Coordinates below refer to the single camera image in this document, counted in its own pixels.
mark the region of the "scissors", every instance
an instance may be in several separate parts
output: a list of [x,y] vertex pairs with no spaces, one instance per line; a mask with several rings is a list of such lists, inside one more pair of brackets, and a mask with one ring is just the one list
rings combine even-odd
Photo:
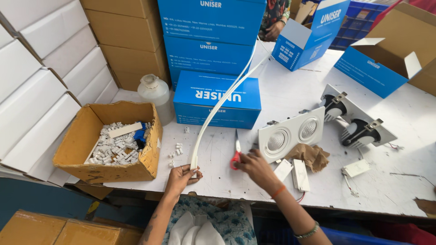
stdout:
[[239,143],[239,138],[238,138],[238,130],[235,130],[235,155],[233,156],[232,160],[230,160],[230,168],[233,170],[238,170],[233,163],[237,162],[237,163],[241,163],[241,144]]

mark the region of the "red scissor handle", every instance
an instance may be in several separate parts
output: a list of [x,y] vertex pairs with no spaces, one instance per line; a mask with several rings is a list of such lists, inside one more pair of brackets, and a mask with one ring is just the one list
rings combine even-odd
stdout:
[[235,151],[235,155],[233,156],[233,158],[230,160],[230,168],[233,170],[238,170],[237,168],[235,168],[235,166],[233,165],[233,162],[237,162],[237,163],[241,163],[241,155],[242,153],[239,151]]

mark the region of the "tattoo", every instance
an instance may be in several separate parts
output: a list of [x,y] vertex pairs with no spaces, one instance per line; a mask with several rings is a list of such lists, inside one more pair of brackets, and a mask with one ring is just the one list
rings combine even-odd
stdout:
[[[151,218],[152,218],[152,219],[156,219],[156,218],[157,218],[157,214],[154,214]],[[145,228],[145,230],[144,230],[144,234],[142,235],[142,239],[143,239],[144,241],[148,242],[148,238],[150,237],[151,230],[153,230],[153,226],[149,224],[149,225]]]
[[144,237],[144,240],[146,242],[148,242],[148,238],[150,237],[151,230],[153,230],[153,226],[152,225],[148,225],[147,228],[145,228],[143,237]]

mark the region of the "crumpled paper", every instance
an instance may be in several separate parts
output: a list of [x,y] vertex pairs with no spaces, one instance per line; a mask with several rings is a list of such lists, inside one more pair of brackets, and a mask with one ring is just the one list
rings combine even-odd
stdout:
[[330,153],[323,151],[319,146],[311,147],[300,143],[285,156],[285,159],[294,158],[303,160],[306,166],[310,167],[312,172],[316,173],[327,166],[329,163],[327,157],[329,156]]

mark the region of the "hand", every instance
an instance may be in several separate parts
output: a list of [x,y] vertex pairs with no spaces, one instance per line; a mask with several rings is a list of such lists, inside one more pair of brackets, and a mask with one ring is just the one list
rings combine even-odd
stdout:
[[250,152],[247,155],[242,154],[242,163],[235,163],[235,167],[248,173],[257,185],[266,190],[269,195],[273,195],[283,186],[283,183],[260,155],[259,149],[251,149]]
[[266,29],[268,33],[265,35],[265,41],[276,41],[280,32],[283,30],[283,27],[285,27],[285,24],[281,21],[277,21],[276,23],[272,24],[269,28]]
[[[190,165],[187,164],[171,169],[164,196],[172,198],[177,202],[179,201],[180,194],[187,185],[197,183],[203,177],[202,173],[198,171],[200,167],[192,170],[189,170],[189,167]],[[197,178],[191,178],[195,173],[197,173]]]

